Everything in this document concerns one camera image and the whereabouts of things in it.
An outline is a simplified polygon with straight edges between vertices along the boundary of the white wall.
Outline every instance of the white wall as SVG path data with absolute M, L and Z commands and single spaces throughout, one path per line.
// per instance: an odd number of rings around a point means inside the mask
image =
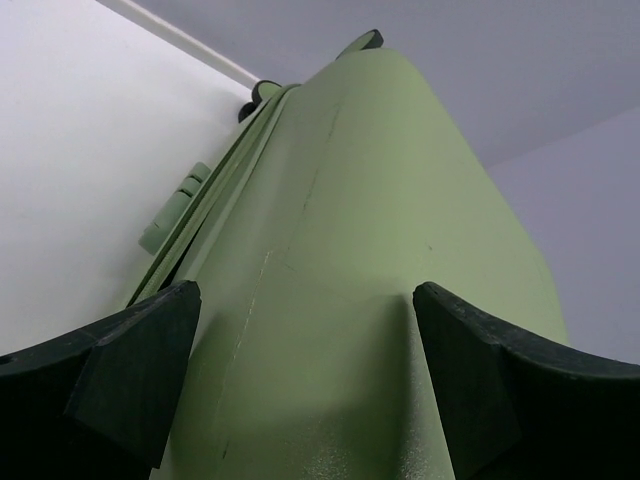
M 0 355 L 100 318 L 246 88 L 92 0 L 0 2 Z
M 549 262 L 572 344 L 640 363 L 640 108 L 489 173 Z
M 305 80 L 379 28 L 424 74 L 485 165 L 640 100 L 638 0 L 135 1 L 285 83 Z

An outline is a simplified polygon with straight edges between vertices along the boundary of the scratch mark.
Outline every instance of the scratch mark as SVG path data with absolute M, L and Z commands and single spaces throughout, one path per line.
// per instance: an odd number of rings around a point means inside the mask
M 258 287 L 260 286 L 260 283 L 262 281 L 262 276 L 264 275 L 264 271 L 267 268 L 267 263 L 269 262 L 269 257 L 271 256 L 273 252 L 269 251 L 267 252 L 266 256 L 264 257 L 264 261 L 262 262 L 262 267 L 260 267 L 260 273 L 258 274 L 258 279 L 256 280 L 256 284 L 253 287 L 253 293 L 251 294 L 251 303 L 249 304 L 249 310 L 247 311 L 247 316 L 244 320 L 244 325 L 242 327 L 242 331 L 240 332 L 240 335 L 238 336 L 238 341 L 237 343 L 234 345 L 233 347 L 233 355 L 231 355 L 231 359 L 229 360 L 229 362 L 227 363 L 227 366 L 224 369 L 224 377 L 222 379 L 222 388 L 220 389 L 220 396 L 218 397 L 218 401 L 216 402 L 216 408 L 215 408 L 215 412 L 213 414 L 213 423 L 215 425 L 217 419 L 218 419 L 218 414 L 220 413 L 220 408 L 222 405 L 222 399 L 225 396 L 225 392 L 227 390 L 227 383 L 228 383 L 228 378 L 229 378 L 229 372 L 231 371 L 231 367 L 233 366 L 233 364 L 236 361 L 236 357 L 238 356 L 238 351 L 240 350 L 240 345 L 242 345 L 242 339 L 244 338 L 245 333 L 247 332 L 247 327 L 249 326 L 249 319 L 251 318 L 251 314 L 253 313 L 253 307 L 255 306 L 256 303 L 256 296 L 258 293 Z
M 316 168 L 315 173 L 313 174 L 313 180 L 311 180 L 311 188 L 309 188 L 309 192 L 304 199 L 304 204 L 302 205 L 302 213 L 307 209 L 309 204 L 309 199 L 311 198 L 311 194 L 313 193 L 313 188 L 316 186 L 316 181 L 318 180 L 318 173 L 320 173 L 320 167 Z
M 196 375 L 196 382 L 200 380 L 200 377 L 202 377 L 202 372 L 203 372 L 203 370 L 204 370 L 205 365 L 206 365 L 206 363 L 205 363 L 205 362 L 202 362 L 202 363 L 200 364 L 200 367 L 198 368 L 198 373 L 197 373 L 197 375 Z
M 338 114 L 340 113 L 340 110 L 342 110 L 342 101 L 338 102 L 335 106 L 338 107 L 338 108 L 336 108 L 336 112 L 333 114 L 333 118 L 331 119 L 331 126 L 329 127 L 329 134 L 327 135 L 327 142 L 329 142 L 329 140 L 333 136 L 334 130 L 336 129 L 336 121 L 338 120 Z
M 227 456 L 227 452 L 229 451 L 229 443 L 231 442 L 231 440 L 227 440 L 227 444 L 224 446 L 224 451 L 222 452 L 222 459 L 224 460 L 224 458 Z
M 291 270 L 293 273 L 298 273 L 297 270 L 295 268 L 293 268 L 291 265 L 288 265 L 285 262 L 280 262 L 280 265 L 282 265 L 283 267 L 285 267 L 287 270 Z

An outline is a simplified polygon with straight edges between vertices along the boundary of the black rubber foot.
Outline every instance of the black rubber foot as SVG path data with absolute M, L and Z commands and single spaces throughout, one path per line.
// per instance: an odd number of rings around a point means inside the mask
M 256 108 L 258 108 L 258 106 L 253 102 L 245 103 L 238 112 L 238 123 L 242 123 L 249 115 L 256 111 Z
M 144 480 L 160 466 L 200 312 L 194 282 L 0 364 L 0 478 Z

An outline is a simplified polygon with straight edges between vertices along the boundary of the white ceiling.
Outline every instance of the white ceiling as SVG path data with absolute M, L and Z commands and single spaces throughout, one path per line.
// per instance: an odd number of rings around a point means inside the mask
M 487 166 L 640 105 L 640 0 L 138 1 L 285 83 L 378 28 Z

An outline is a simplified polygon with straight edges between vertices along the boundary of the textured green surface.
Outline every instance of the textured green surface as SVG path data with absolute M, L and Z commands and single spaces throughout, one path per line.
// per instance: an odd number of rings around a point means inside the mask
M 202 183 L 206 180 L 206 178 L 209 176 L 210 173 L 211 173 L 211 169 L 209 167 L 207 167 L 202 162 L 197 162 L 193 166 L 193 168 L 191 169 L 187 177 L 194 178 L 198 182 Z
M 187 193 L 178 191 L 171 195 L 153 218 L 153 222 L 144 229 L 138 244 L 150 254 L 153 255 L 160 249 L 180 216 L 187 209 L 191 201 L 191 195 Z
M 269 140 L 269 132 L 280 116 L 284 106 L 282 100 L 290 88 L 281 89 L 272 101 L 265 102 L 264 108 L 258 107 L 256 114 L 261 110 L 263 114 L 252 115 L 232 136 L 215 171 L 207 176 L 182 215 L 172 222 L 173 227 L 162 237 L 161 246 L 157 251 L 147 250 L 153 255 L 139 266 L 142 273 L 136 275 L 126 289 L 123 307 L 158 291 L 188 250 L 205 219 L 223 220 L 228 216 Z M 203 232 L 207 236 L 212 233 L 209 229 Z M 207 253 L 202 250 L 198 249 L 200 255 Z
M 193 177 L 185 178 L 178 187 L 179 192 L 184 192 L 193 197 L 200 189 L 200 182 Z
M 427 280 L 566 342 L 539 252 L 390 50 L 292 91 L 178 278 L 203 308 L 153 478 L 452 479 L 410 302 Z

